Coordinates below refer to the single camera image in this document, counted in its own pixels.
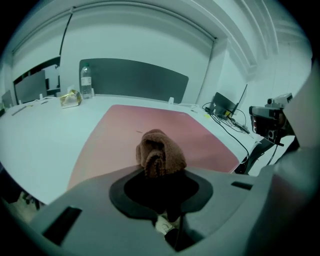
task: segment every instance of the white wire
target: white wire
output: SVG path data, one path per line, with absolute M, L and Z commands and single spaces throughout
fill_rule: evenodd
M 187 104 L 187 103 L 180 103 L 178 104 L 179 106 L 195 106 L 195 107 L 198 107 L 200 108 L 200 106 L 198 104 Z
M 40 101 L 43 101 L 43 100 L 46 100 L 46 99 L 56 99 L 57 97 L 50 97 L 50 96 L 47 96 L 47 97 L 44 97 L 42 99 L 35 99 L 33 101 L 30 101 L 30 102 L 26 102 L 24 104 L 30 104 L 30 103 L 33 103 L 33 102 L 40 102 Z

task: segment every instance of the dark gray panel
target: dark gray panel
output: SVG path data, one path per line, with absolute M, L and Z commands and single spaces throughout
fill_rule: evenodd
M 39 99 L 39 94 L 47 96 L 45 71 L 42 70 L 33 75 L 27 76 L 15 86 L 17 100 L 22 103 Z
M 82 212 L 64 237 L 60 246 L 63 250 L 79 256 L 175 255 L 174 249 L 165 241 L 163 235 L 157 233 L 151 220 L 129 218 L 111 201 L 111 186 L 127 176 L 135 176 L 140 168 L 140 166 L 131 166 L 79 183 L 44 207 L 33 218 L 30 223 L 31 227 L 39 234 L 45 233 L 71 206 L 81 209 Z M 265 203 L 273 172 L 265 172 L 264 176 L 262 174 L 258 177 L 251 177 L 193 167 L 188 167 L 186 170 L 210 182 L 214 191 L 213 196 L 201 210 L 187 213 L 183 218 L 183 229 L 192 239 L 195 238 L 195 234 L 204 234 L 204 239 L 194 246 L 201 247 L 201 244 L 212 235 L 220 233 L 221 229 L 223 230 L 223 227 L 228 225 L 230 219 L 237 215 L 236 211 L 246 204 L 247 198 L 252 196 L 255 201 L 247 205 L 245 211 L 246 217 L 251 218 L 251 221 L 243 222 L 240 221 L 241 218 L 240 220 L 238 218 L 238 225 L 233 224 L 233 227 L 228 229 L 232 238 L 234 235 L 241 240 L 240 245 L 239 243 L 234 244 L 238 247 L 245 246 L 250 230 Z M 252 185 L 252 189 L 234 187 L 231 184 L 235 181 Z M 117 192 L 122 194 L 123 190 L 119 189 Z M 225 238 L 224 242 L 220 241 L 221 245 L 224 245 L 229 239 Z
M 10 108 L 14 105 L 11 98 L 11 92 L 8 90 L 4 95 L 2 95 L 2 102 L 5 108 Z
M 89 63 L 92 87 L 96 94 L 141 97 L 168 101 L 174 97 L 181 103 L 189 78 L 170 69 L 128 59 L 91 58 L 82 59 L 80 71 Z

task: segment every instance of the white wall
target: white wall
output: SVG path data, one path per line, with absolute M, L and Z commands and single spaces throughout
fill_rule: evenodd
M 210 1 L 201 0 L 200 2 L 209 3 Z M 258 49 L 260 48 L 260 44 L 258 43 L 257 38 L 258 35 L 253 30 L 252 24 L 248 20 L 248 16 L 246 15 L 246 13 L 240 9 L 237 0 L 214 0 L 214 2 L 219 5 L 229 17 L 232 17 L 232 21 L 234 22 L 234 24 L 229 25 L 230 29 L 233 29 L 231 32 L 234 35 L 242 34 L 243 43 L 249 46 L 249 48 L 251 49 L 250 55 L 253 55 L 253 57 L 250 59 L 253 60 L 254 58 L 257 58 L 259 54 Z
M 209 65 L 196 103 L 201 107 L 211 102 L 220 84 L 221 73 L 227 56 L 227 39 L 219 39 L 213 44 Z
M 44 68 L 45 79 L 49 79 L 49 89 L 56 89 L 59 84 L 59 67 L 57 65 L 51 65 Z
M 216 92 L 235 104 L 239 102 L 247 84 L 247 78 L 231 58 L 231 45 L 227 39 L 213 45 L 205 80 L 197 104 L 211 102 Z
M 82 59 L 117 58 L 164 67 L 188 76 L 182 99 L 194 104 L 213 42 L 173 16 L 136 6 L 100 6 L 74 13 L 61 53 L 61 92 L 79 89 Z
M 4 51 L 0 57 L 0 97 L 10 91 L 12 103 L 16 105 L 15 88 L 12 79 L 12 61 L 11 52 Z
M 295 96 L 311 71 L 307 42 L 279 43 L 279 57 L 274 62 L 275 75 L 271 97 L 292 93 Z
M 59 56 L 68 18 L 65 16 L 45 26 L 17 49 L 13 54 L 13 81 L 35 66 Z

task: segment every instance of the white table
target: white table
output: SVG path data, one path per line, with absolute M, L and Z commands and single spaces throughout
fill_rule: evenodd
M 0 162 L 11 177 L 29 194 L 49 204 L 67 189 L 77 158 L 106 111 L 115 104 L 171 109 L 185 112 L 224 143 L 241 162 L 247 155 L 242 146 L 206 113 L 189 106 L 117 96 L 96 96 L 80 106 L 62 109 L 58 98 L 10 108 L 0 117 Z M 225 125 L 250 152 L 255 139 Z

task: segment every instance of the brown towel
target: brown towel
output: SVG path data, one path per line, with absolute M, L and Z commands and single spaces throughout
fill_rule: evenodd
M 187 166 L 181 148 L 159 129 L 142 136 L 141 143 L 136 146 L 136 160 L 148 178 L 174 174 Z

